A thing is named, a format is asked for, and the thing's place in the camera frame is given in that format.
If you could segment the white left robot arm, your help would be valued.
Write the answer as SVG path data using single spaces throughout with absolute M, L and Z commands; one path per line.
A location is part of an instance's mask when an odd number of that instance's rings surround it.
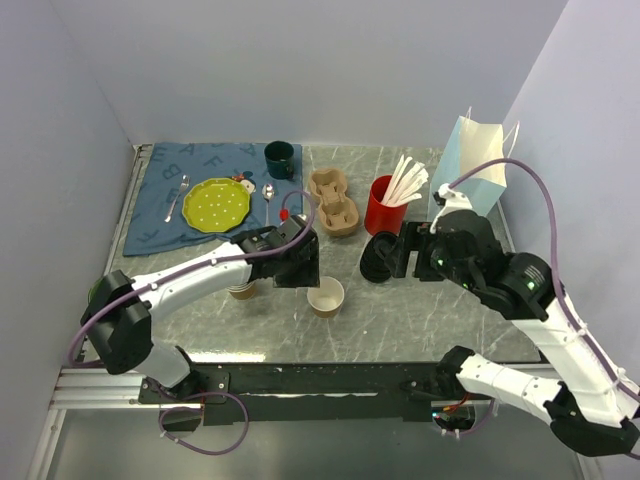
M 318 286 L 319 240 L 309 223 L 292 217 L 278 227 L 249 231 L 159 272 L 105 275 L 73 340 L 88 339 L 109 374 L 138 372 L 166 396 L 185 402 L 206 383 L 182 348 L 153 337 L 154 321 L 211 293 L 267 278 L 277 288 Z

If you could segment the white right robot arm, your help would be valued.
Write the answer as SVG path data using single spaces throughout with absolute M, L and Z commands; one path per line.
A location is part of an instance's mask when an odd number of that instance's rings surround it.
M 526 374 L 455 346 L 423 382 L 427 393 L 497 399 L 539 418 L 586 457 L 639 456 L 639 387 L 599 350 L 544 260 L 504 250 L 490 222 L 471 210 L 434 223 L 406 222 L 398 234 L 376 234 L 373 244 L 394 278 L 405 277 L 415 253 L 414 278 L 447 280 L 475 296 L 522 332 L 557 374 Z

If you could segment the brown paper cup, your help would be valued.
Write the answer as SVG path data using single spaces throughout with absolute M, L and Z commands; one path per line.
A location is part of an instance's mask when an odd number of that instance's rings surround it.
M 341 309 L 345 291 L 343 285 L 337 279 L 330 276 L 321 276 L 319 285 L 307 290 L 306 298 L 317 317 L 331 318 Z

